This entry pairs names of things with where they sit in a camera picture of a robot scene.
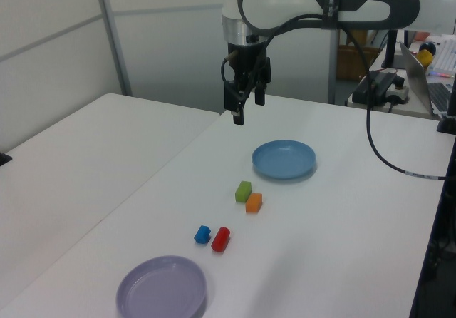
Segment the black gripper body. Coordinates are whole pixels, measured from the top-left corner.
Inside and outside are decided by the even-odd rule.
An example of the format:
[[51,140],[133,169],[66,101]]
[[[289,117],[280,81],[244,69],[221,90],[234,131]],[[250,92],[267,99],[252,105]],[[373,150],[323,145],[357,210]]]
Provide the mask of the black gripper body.
[[255,64],[260,60],[259,68],[254,72],[254,85],[258,81],[267,83],[267,56],[264,49],[265,42],[254,43],[248,46],[228,44],[228,52],[237,52],[229,61],[229,66],[234,71],[234,84],[236,86],[246,86]]

